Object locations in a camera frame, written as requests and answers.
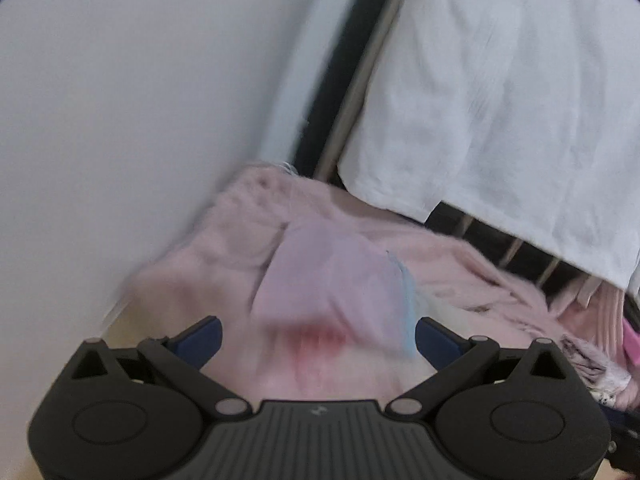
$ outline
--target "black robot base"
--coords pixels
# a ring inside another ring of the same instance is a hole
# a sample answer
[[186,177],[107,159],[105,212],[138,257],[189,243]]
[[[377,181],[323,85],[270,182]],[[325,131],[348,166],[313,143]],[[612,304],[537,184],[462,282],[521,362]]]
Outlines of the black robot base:
[[593,479],[609,424],[551,340],[501,349],[429,318],[415,333],[440,371],[384,410],[254,413],[198,371],[222,344],[214,317],[137,348],[85,341],[31,421],[31,453],[46,480]]

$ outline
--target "white towel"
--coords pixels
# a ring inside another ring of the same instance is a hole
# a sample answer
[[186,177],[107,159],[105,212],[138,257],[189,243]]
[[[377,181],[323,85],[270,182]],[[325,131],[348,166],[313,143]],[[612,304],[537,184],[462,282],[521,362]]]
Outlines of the white towel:
[[340,176],[419,221],[444,200],[627,288],[639,52],[637,0],[405,0]]

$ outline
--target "pink fabric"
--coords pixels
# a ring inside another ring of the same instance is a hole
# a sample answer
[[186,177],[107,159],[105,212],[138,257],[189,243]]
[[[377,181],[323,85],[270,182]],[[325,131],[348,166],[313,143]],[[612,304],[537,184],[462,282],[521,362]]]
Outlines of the pink fabric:
[[[257,404],[272,399],[375,398],[381,403],[424,380],[433,368],[421,357],[395,358],[342,344],[335,333],[265,330],[251,316],[254,296],[291,222],[324,218],[392,252],[415,278],[458,307],[467,333],[505,347],[553,338],[583,380],[611,391],[617,407],[636,402],[637,383],[597,348],[571,336],[546,309],[533,284],[496,269],[471,245],[436,235],[320,182],[276,167],[252,166],[221,193],[185,243],[147,266],[131,283],[132,304],[155,322],[153,335],[177,333],[207,314],[222,320],[221,351],[204,368]],[[421,296],[415,317],[430,311]]]
[[637,367],[640,365],[640,335],[626,319],[622,320],[622,330],[626,356]]
[[612,361],[625,364],[623,350],[624,291],[583,275],[554,298],[549,312],[571,333],[596,345]]
[[293,221],[251,315],[274,329],[320,327],[332,346],[352,342],[411,355],[415,292],[407,301],[404,281],[398,263],[364,236],[324,218]]

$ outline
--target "white wall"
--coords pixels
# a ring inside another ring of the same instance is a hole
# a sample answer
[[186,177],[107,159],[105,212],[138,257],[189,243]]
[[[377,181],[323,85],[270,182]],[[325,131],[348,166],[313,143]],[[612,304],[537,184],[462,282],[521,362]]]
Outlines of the white wall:
[[256,155],[310,1],[0,3],[0,475],[122,280]]

